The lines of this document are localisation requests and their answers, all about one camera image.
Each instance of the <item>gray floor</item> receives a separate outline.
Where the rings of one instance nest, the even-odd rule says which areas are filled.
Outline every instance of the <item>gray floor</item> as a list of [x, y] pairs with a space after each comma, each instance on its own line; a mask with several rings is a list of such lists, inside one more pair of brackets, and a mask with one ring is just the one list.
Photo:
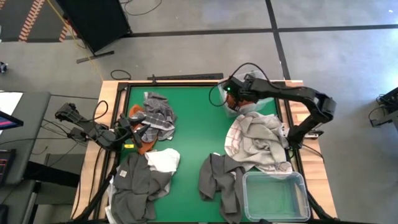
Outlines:
[[[134, 10], [156, 0], [135, 0]], [[270, 27], [264, 1], [166, 1], [154, 12], [129, 18], [133, 31]], [[279, 27], [355, 26], [398, 23], [396, 1], [279, 0], [272, 1]], [[342, 220], [396, 223], [398, 213], [398, 133], [390, 124], [371, 128], [368, 113], [374, 99], [398, 84], [398, 29], [283, 33], [292, 79], [324, 91], [337, 101], [335, 119], [320, 138], [338, 216]], [[155, 75], [223, 72], [244, 62], [258, 63], [272, 79], [282, 69], [272, 34], [193, 35], [123, 39], [104, 50], [116, 54], [96, 61], [104, 79], [125, 69], [133, 79]], [[83, 54], [72, 41], [59, 44], [0, 44], [0, 59], [10, 64], [0, 89], [50, 91], [53, 94], [98, 97], [101, 79], [90, 63], [75, 64]], [[91, 116], [95, 100], [52, 97], [46, 117], [53, 119], [64, 102], [78, 104]], [[65, 153], [73, 142], [40, 141], [35, 152], [49, 146]], [[84, 153], [84, 147], [73, 153]], [[32, 156], [43, 161], [44, 157]], [[51, 209], [40, 216], [49, 220]], [[59, 221], [68, 218], [59, 215]]]

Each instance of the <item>plastic container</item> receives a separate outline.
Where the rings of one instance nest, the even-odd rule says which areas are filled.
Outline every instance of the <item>plastic container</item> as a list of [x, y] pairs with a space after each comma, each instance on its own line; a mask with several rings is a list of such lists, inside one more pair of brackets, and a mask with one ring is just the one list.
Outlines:
[[305, 222], [310, 206], [304, 179], [298, 172], [243, 175], [244, 212], [252, 222]]
[[[260, 71], [246, 72], [246, 73], [242, 73], [242, 74], [239, 74], [239, 75], [234, 75], [234, 77], [243, 82], [244, 81], [244, 77], [248, 73], [253, 75], [256, 78], [266, 79], [264, 77], [264, 75]], [[221, 102], [224, 102], [225, 99], [226, 99], [226, 91], [223, 89], [222, 85], [218, 85], [218, 91], [220, 92]], [[227, 104], [224, 104], [223, 107], [224, 107], [224, 110], [225, 110], [225, 113], [226, 113], [227, 117], [233, 118], [233, 117], [239, 116], [241, 114], [246, 114], [248, 112], [259, 111], [259, 110], [263, 109], [265, 107], [265, 105], [268, 102], [270, 102], [270, 101], [272, 101], [272, 98], [262, 99], [262, 100], [259, 100], [257, 103], [251, 103], [249, 105], [242, 106], [239, 109], [239, 111], [234, 111], [234, 110], [230, 109]]]

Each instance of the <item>black speaker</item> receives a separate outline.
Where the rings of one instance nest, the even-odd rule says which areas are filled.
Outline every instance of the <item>black speaker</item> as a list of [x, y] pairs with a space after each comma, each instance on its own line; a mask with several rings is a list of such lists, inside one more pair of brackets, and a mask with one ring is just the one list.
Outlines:
[[131, 34], [118, 0], [57, 0], [72, 28], [94, 54]]

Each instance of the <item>black cable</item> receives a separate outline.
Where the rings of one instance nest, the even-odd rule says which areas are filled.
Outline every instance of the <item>black cable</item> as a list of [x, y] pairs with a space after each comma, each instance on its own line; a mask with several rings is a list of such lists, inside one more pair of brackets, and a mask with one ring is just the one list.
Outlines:
[[289, 159], [292, 159], [294, 157], [294, 153], [292, 153], [292, 155], [289, 157]]
[[35, 156], [41, 155], [41, 154], [43, 154], [43, 152], [47, 151], [48, 148], [49, 148], [49, 146], [46, 146], [43, 151], [41, 151], [39, 153], [32, 152], [32, 154], [35, 155]]
[[[104, 101], [104, 100], [101, 100], [100, 102], [98, 102], [98, 104], [96, 105], [96, 107], [95, 107], [95, 109], [94, 109], [94, 112], [93, 112], [93, 118], [91, 119], [92, 121], [94, 121], [95, 119], [98, 119], [98, 118], [95, 118], [94, 116], [95, 116], [95, 113], [96, 113], [96, 111], [97, 111], [97, 109], [98, 109], [98, 107], [99, 107], [99, 105], [101, 104], [101, 103], [105, 103], [105, 105], [106, 105], [106, 111], [105, 111], [105, 113], [103, 113], [101, 116], [99, 116], [98, 118], [100, 118], [100, 117], [102, 117], [102, 116], [104, 116], [105, 114], [106, 114], [106, 112], [108, 111], [108, 103], [106, 102], [106, 101]], [[98, 128], [94, 125], [93, 126], [94, 127], [94, 129], [95, 129], [95, 131], [97, 132], [97, 133], [100, 133], [100, 131], [98, 130]], [[126, 129], [126, 128], [120, 128], [120, 129], [124, 129], [124, 130], [126, 130], [126, 133], [125, 133], [125, 135], [123, 135], [122, 137], [120, 137], [120, 138], [118, 138], [118, 139], [115, 139], [115, 140], [110, 140], [110, 139], [108, 139], [107, 137], [105, 137], [105, 136], [103, 136], [103, 135], [100, 135], [100, 136], [102, 136], [102, 137], [104, 137], [107, 141], [109, 141], [109, 142], [117, 142], [117, 141], [120, 141], [120, 140], [122, 140], [123, 138], [125, 138], [129, 133], [129, 130], [128, 129]]]
[[373, 110], [371, 110], [371, 111], [369, 112], [369, 114], [368, 114], [369, 121], [372, 121], [372, 120], [373, 120], [373, 119], [371, 119], [371, 114], [372, 114], [373, 112], [375, 112], [376, 110], [378, 110], [378, 109], [383, 109], [383, 113], [384, 113], [384, 115], [386, 115], [386, 112], [384, 111], [384, 108], [385, 108], [385, 106], [378, 106], [377, 108], [374, 108]]
[[379, 96], [376, 98], [376, 101], [380, 104], [380, 102], [379, 102], [377, 99], [382, 99], [383, 102], [388, 103], [388, 104], [390, 104], [390, 105], [392, 105], [392, 106], [398, 106], [397, 103], [393, 103], [393, 102], [390, 102], [390, 101], [384, 99], [384, 95], [383, 95], [383, 94], [379, 95]]
[[11, 141], [1, 142], [0, 145], [5, 144], [5, 143], [10, 143], [10, 142], [16, 142], [16, 141], [41, 140], [41, 139], [56, 139], [56, 140], [63, 140], [63, 139], [69, 139], [69, 138], [27, 138], [27, 139], [16, 139], [16, 140], [11, 140]]
[[11, 195], [11, 193], [12, 193], [15, 189], [17, 189], [17, 187], [19, 186], [20, 183], [22, 183], [22, 182], [19, 182], [17, 185], [15, 185], [15, 186], [10, 190], [10, 192], [8, 192], [8, 194], [5, 196], [5, 198], [1, 201], [0, 205], [2, 205], [2, 204], [7, 200], [7, 198]]
[[67, 137], [67, 136], [63, 135], [63, 132], [61, 132], [61, 131], [56, 131], [56, 130], [54, 130], [54, 129], [52, 129], [52, 128], [48, 128], [48, 127], [43, 126], [43, 125], [41, 125], [41, 128], [42, 128], [42, 129], [46, 129], [47, 131], [51, 131], [51, 132], [53, 132], [53, 133], [55, 133], [55, 134], [59, 134], [59, 135], [61, 135], [61, 136], [63, 136], [63, 137]]
[[67, 97], [67, 98], [79, 98], [79, 99], [87, 99], [87, 100], [98, 100], [98, 98], [85, 97], [85, 96], [67, 96], [67, 95], [59, 95], [59, 94], [51, 94], [51, 96], [59, 96], [59, 97]]
[[88, 200], [91, 200], [91, 194], [93, 193], [93, 188], [94, 188], [94, 180], [95, 180], [95, 172], [96, 172], [96, 167], [98, 163], [98, 159], [100, 158], [101, 152], [102, 152], [102, 147], [99, 149], [97, 153], [97, 158], [95, 159], [95, 164], [94, 164], [94, 173], [93, 173], [93, 180], [91, 181], [91, 190], [90, 190], [90, 196], [88, 197]]
[[41, 173], [44, 169], [54, 166], [57, 162], [61, 161], [61, 159], [63, 159], [66, 155], [68, 155], [69, 152], [71, 152], [77, 145], [79, 145], [78, 142], [72, 148], [70, 148], [64, 155], [62, 155], [59, 159], [57, 159], [55, 162], [53, 162], [51, 165], [43, 167], [43, 169], [38, 170], [37, 172], [34, 172], [30, 176], [35, 176], [35, 175]]
[[43, 119], [43, 121], [46, 121], [46, 122], [48, 122], [48, 123], [50, 123], [50, 124], [56, 126], [57, 128], [61, 129], [61, 131], [63, 131], [67, 136], [69, 136], [69, 133], [66, 132], [63, 128], [61, 128], [61, 126], [59, 126], [58, 124], [56, 124], [56, 123], [54, 123], [54, 122], [52, 122], [52, 121], [49, 121], [49, 120], [47, 120], [47, 119]]
[[59, 126], [62, 126], [62, 127], [64, 127], [64, 128], [66, 128], [68, 131], [71, 131], [71, 129], [70, 129], [68, 126], [65, 126], [65, 125], [63, 125], [63, 124], [61, 124], [61, 123], [58, 123], [58, 122], [55, 122], [55, 121], [53, 121], [53, 123], [55, 123], [55, 124], [57, 124], [57, 125], [59, 125]]
[[[115, 78], [115, 77], [113, 76], [113, 73], [114, 73], [114, 72], [124, 72], [128, 77]], [[121, 70], [121, 69], [115, 69], [115, 70], [113, 70], [113, 71], [111, 72], [111, 77], [112, 77], [114, 80], [131, 80], [131, 74], [128, 73], [127, 71]]]
[[[44, 127], [44, 126], [41, 126], [41, 128], [46, 129], [47, 131], [51, 131], [51, 132], [53, 132], [55, 134], [59, 134], [60, 136], [67, 137], [67, 136], [64, 136], [63, 134], [61, 134], [60, 132], [57, 132], [54, 129], [50, 129], [50, 128], [47, 128], [47, 127]], [[69, 138], [69, 139], [74, 140], [76, 143], [79, 143], [79, 145], [81, 145], [81, 146], [87, 146], [86, 144], [83, 144], [84, 141], [77, 141], [76, 139], [73, 139], [73, 138]]]
[[240, 66], [232, 73], [232, 75], [230, 75], [226, 80], [224, 80], [224, 81], [222, 81], [222, 82], [220, 82], [220, 83], [217, 83], [215, 86], [211, 87], [211, 89], [210, 89], [210, 91], [209, 91], [209, 102], [210, 102], [211, 105], [213, 105], [213, 106], [223, 106], [223, 105], [227, 102], [228, 97], [225, 98], [225, 101], [224, 101], [222, 104], [220, 104], [220, 105], [214, 104], [214, 103], [211, 101], [211, 98], [210, 98], [211, 92], [213, 91], [213, 89], [214, 89], [216, 86], [218, 86], [218, 85], [220, 85], [220, 84], [222, 84], [222, 83], [224, 83], [224, 82], [227, 82], [230, 78], [232, 78], [232, 77], [236, 74], [236, 72], [237, 72], [239, 69], [241, 69], [241, 68], [242, 68], [243, 66], [245, 66], [245, 65], [252, 65], [252, 66], [255, 66], [258, 70], [261, 71], [261, 73], [264, 75], [264, 77], [265, 77], [266, 80], [269, 82], [269, 84], [270, 84], [272, 87], [274, 87], [274, 88], [277, 88], [277, 89], [280, 89], [280, 90], [294, 90], [294, 89], [299, 89], [299, 88], [301, 88], [301, 86], [298, 86], [298, 87], [281, 87], [281, 86], [274, 85], [274, 84], [270, 81], [270, 79], [268, 78], [267, 74], [260, 68], [260, 66], [256, 65], [255, 63], [252, 63], [252, 62], [246, 62], [246, 63], [243, 63], [242, 65], [240, 65]]
[[158, 8], [158, 7], [162, 4], [162, 1], [163, 1], [163, 0], [160, 0], [159, 3], [158, 3], [158, 5], [156, 5], [156, 6], [155, 6], [154, 8], [152, 8], [151, 10], [149, 10], [149, 11], [147, 11], [147, 12], [144, 12], [144, 13], [140, 13], [140, 14], [132, 14], [132, 13], [130, 13], [129, 11], [127, 11], [126, 6], [127, 6], [129, 3], [133, 2], [133, 0], [128, 0], [128, 1], [126, 1], [126, 2], [121, 2], [121, 4], [124, 4], [124, 7], [123, 7], [123, 8], [124, 8], [124, 12], [127, 13], [128, 15], [130, 15], [130, 16], [142, 16], [142, 15], [148, 14], [148, 13], [152, 12], [153, 10], [155, 10], [156, 8]]
[[307, 149], [311, 150], [312, 152], [314, 152], [314, 153], [317, 154], [318, 156], [320, 156], [320, 157], [322, 158], [322, 160], [323, 160], [323, 163], [325, 163], [325, 160], [324, 160], [324, 158], [323, 158], [323, 155], [322, 155], [320, 152], [318, 152], [317, 150], [315, 150], [314, 148], [312, 148], [312, 147], [310, 147], [310, 146], [308, 146], [308, 145], [304, 145], [304, 144], [303, 144], [303, 146], [306, 147]]
[[[101, 114], [101, 115], [99, 115], [98, 117], [95, 118], [95, 117], [94, 117], [94, 116], [95, 116], [95, 113], [96, 113], [98, 107], [100, 106], [100, 104], [102, 104], [102, 103], [105, 103], [105, 105], [106, 105], [105, 112], [104, 112], [103, 114]], [[105, 116], [105, 114], [108, 112], [108, 108], [109, 108], [108, 103], [107, 103], [106, 101], [104, 101], [104, 100], [101, 100], [101, 101], [98, 102], [97, 105], [95, 106], [94, 113], [93, 113], [93, 118], [92, 118], [92, 119], [88, 119], [88, 120], [86, 120], [86, 121], [84, 121], [84, 122], [90, 122], [90, 121], [94, 121], [94, 120], [96, 120], [96, 119], [102, 118], [102, 117]]]

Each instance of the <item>plaid cloth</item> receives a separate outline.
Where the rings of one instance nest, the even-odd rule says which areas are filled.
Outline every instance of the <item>plaid cloth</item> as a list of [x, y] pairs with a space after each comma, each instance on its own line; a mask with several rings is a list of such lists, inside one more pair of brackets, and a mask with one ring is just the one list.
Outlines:
[[153, 92], [144, 93], [144, 111], [138, 111], [132, 118], [142, 118], [145, 120], [144, 124], [150, 124], [150, 128], [142, 137], [144, 142], [152, 142], [155, 137], [162, 141], [165, 139], [171, 140], [175, 131], [174, 122], [177, 116], [170, 107], [166, 97]]

